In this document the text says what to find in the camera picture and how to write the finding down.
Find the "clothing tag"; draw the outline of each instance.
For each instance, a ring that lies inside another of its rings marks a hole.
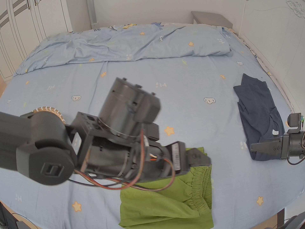
[[[272,130],[273,135],[278,135],[278,131]]]
[[[173,155],[173,166],[175,168],[175,171],[181,170],[180,167],[180,153],[179,153],[179,144],[174,143],[172,145],[172,155]]]
[[[144,145],[145,147],[149,147],[149,142],[147,140],[147,137],[144,135]]]

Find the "nightstand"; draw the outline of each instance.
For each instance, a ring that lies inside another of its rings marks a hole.
[[[233,24],[220,14],[198,11],[192,11],[191,13],[194,20],[193,24],[219,25],[227,28],[233,27]]]

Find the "white headboard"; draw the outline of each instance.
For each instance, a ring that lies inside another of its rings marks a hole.
[[[233,29],[305,114],[305,0],[240,0]]]

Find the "orange star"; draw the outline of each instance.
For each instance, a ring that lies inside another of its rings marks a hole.
[[[164,131],[166,132],[167,135],[175,134],[173,128],[169,126]]]
[[[75,212],[81,211],[81,204],[77,203],[76,201],[74,204],[72,204],[72,207],[74,208]]]
[[[256,202],[258,203],[259,206],[261,206],[262,203],[264,203],[263,197],[258,197],[258,200]]]

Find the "green fabric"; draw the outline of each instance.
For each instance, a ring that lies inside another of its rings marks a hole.
[[[124,189],[121,198],[120,226],[131,229],[175,228],[210,229],[212,219],[211,167],[192,167],[177,176],[174,183],[160,192]],[[160,188],[170,179],[140,183],[146,188]]]

